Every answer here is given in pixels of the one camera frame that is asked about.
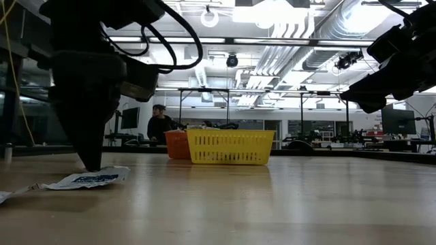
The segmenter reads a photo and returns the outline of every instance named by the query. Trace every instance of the black cable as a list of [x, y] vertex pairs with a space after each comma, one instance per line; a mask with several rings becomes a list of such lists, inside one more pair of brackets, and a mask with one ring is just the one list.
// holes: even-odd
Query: black cable
[[427, 117], [429, 115], [429, 112], [435, 107], [435, 105], [432, 105], [431, 108], [427, 111], [427, 113], [425, 114], [425, 117]]
[[159, 69], [159, 73], [161, 73], [161, 74], [169, 74], [171, 71], [174, 70], [174, 67], [177, 66], [176, 53], [172, 49], [171, 45], [165, 40], [165, 38], [161, 35], [161, 33], [158, 30], [156, 30], [156, 28], [154, 26], [152, 26], [151, 24], [148, 24], [147, 28], [151, 31], [151, 33], [155, 37], [158, 38], [158, 40], [165, 46], [166, 50], [168, 50], [168, 52], [170, 53], [173, 65], [156, 65], [158, 68], [169, 69], [169, 70]]
[[192, 36], [194, 42], [196, 43], [197, 51], [198, 51], [197, 60], [189, 65], [176, 65], [176, 66], [159, 65], [159, 67], [164, 68], [164, 69], [191, 69], [191, 68], [195, 67], [203, 59], [203, 47], [202, 47], [202, 43], [201, 43], [200, 38], [198, 37], [197, 33], [194, 31], [194, 29], [191, 27], [191, 25], [182, 16], [177, 14], [177, 12], [175, 12], [170, 6], [166, 5], [163, 1], [158, 1], [157, 4], [165, 12], [167, 12], [171, 17], [173, 17], [173, 19], [175, 19], [175, 21], [177, 21], [182, 27], [184, 27], [186, 29], [186, 31]]
[[412, 23], [411, 23], [410, 15], [409, 15], [409, 14], [407, 14], [407, 13], [404, 12], [403, 10], [400, 10], [400, 9], [398, 9], [398, 8], [396, 8], [396, 7], [392, 6], [392, 5], [390, 5], [386, 0], [379, 0], [379, 2], [380, 2], [383, 6], [387, 7], [389, 10], [391, 10], [391, 11], [393, 11], [394, 13], [397, 13], [397, 14], [401, 15], [402, 17], [404, 17], [404, 19], [407, 20], [407, 22], [409, 23], [409, 25], [406, 25], [406, 23], [405, 23], [405, 25], [406, 25], [407, 27], [411, 27], [411, 26], [412, 26]]
[[[417, 109], [415, 109], [415, 107], [413, 107], [409, 102], [404, 101], [407, 105], [409, 105], [412, 109], [414, 109], [419, 115], [421, 115], [423, 118], [426, 118], [424, 115], [421, 114], [421, 112], [419, 112]], [[425, 124], [427, 125], [427, 130], [429, 130], [430, 133], [430, 125], [429, 122], [427, 122], [427, 120], [424, 119]]]
[[369, 68], [371, 68], [374, 71], [373, 67], [368, 64], [368, 62], [365, 58], [363, 58], [363, 61], [369, 66]]
[[116, 42], [114, 42], [112, 39], [110, 39], [109, 35], [104, 31], [103, 27], [100, 27], [103, 36], [120, 52], [122, 52], [123, 54], [127, 55], [127, 56], [142, 56], [144, 54], [146, 54], [149, 51], [150, 48], [150, 44], [149, 44], [149, 40], [147, 39], [147, 36], [145, 35], [145, 27], [141, 28], [141, 36], [143, 38], [143, 40], [146, 43], [146, 47], [142, 52], [139, 52], [138, 54], [134, 54], [134, 53], [130, 53], [124, 49], [122, 49], [120, 46], [118, 46], [118, 44], [116, 44]]

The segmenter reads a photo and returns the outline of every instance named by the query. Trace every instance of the dark jacket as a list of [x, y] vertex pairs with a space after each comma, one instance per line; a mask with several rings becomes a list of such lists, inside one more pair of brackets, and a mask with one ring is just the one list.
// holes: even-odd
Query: dark jacket
[[172, 129], [172, 120], [169, 116], [165, 118], [152, 117], [149, 121], [147, 135], [149, 139], [156, 137], [158, 142], [166, 142], [165, 132]]

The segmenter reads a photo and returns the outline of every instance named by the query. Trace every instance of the yellow cable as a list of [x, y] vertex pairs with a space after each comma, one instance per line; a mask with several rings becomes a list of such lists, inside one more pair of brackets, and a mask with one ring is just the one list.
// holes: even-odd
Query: yellow cable
[[5, 13], [5, 11], [3, 10], [3, 17], [1, 17], [0, 25], [3, 24], [3, 21], [6, 20], [6, 17], [7, 17], [7, 16], [9, 15], [9, 13], [12, 11], [12, 8], [14, 7], [15, 3], [16, 3], [16, 0], [14, 0], [14, 1], [12, 2], [11, 6], [10, 6], [9, 9], [6, 11], [6, 13]]
[[25, 119], [26, 128], [27, 128], [27, 131], [29, 132], [30, 138], [32, 140], [32, 144], [35, 145], [35, 140], [33, 140], [32, 132], [30, 130], [29, 124], [27, 123], [27, 118], [26, 118], [25, 110], [22, 107], [22, 103], [21, 103], [21, 100], [20, 100], [20, 89], [19, 89], [19, 86], [18, 86], [18, 81], [16, 79], [16, 74], [15, 74], [15, 69], [14, 69], [14, 60], [12, 58], [11, 43], [10, 43], [10, 39], [9, 39], [9, 31], [7, 29], [7, 20], [6, 20], [6, 17], [10, 13], [10, 10], [12, 9], [12, 7], [14, 7], [15, 2], [16, 1], [14, 1], [11, 4], [11, 7], [9, 8], [8, 12], [6, 12], [5, 4], [3, 2], [3, 7], [2, 7], [3, 8], [3, 18], [0, 20], [0, 25], [3, 23], [3, 21], [5, 22], [7, 49], [9, 50], [9, 58], [11, 60], [10, 65], [12, 66], [11, 70], [12, 70], [12, 75], [14, 77], [14, 82], [15, 82], [16, 96], [18, 98], [18, 103], [20, 105], [20, 109], [21, 109], [21, 112], [22, 112], [22, 117]]

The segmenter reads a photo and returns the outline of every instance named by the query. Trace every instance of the security camera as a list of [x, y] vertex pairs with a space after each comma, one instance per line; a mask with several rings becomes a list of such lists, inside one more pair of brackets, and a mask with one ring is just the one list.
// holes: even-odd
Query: security camera
[[229, 54], [227, 58], [227, 67], [233, 68], [238, 66], [238, 58], [236, 58], [236, 54]]

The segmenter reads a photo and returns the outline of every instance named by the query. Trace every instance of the wooden table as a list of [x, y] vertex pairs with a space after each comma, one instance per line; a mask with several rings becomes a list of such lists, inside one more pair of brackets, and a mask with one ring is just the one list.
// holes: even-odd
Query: wooden table
[[[0, 205], [8, 244], [434, 244], [436, 168], [353, 158], [271, 157], [267, 166], [191, 165], [104, 154], [124, 184], [33, 191]], [[75, 154], [0, 163], [0, 190], [57, 182]]]

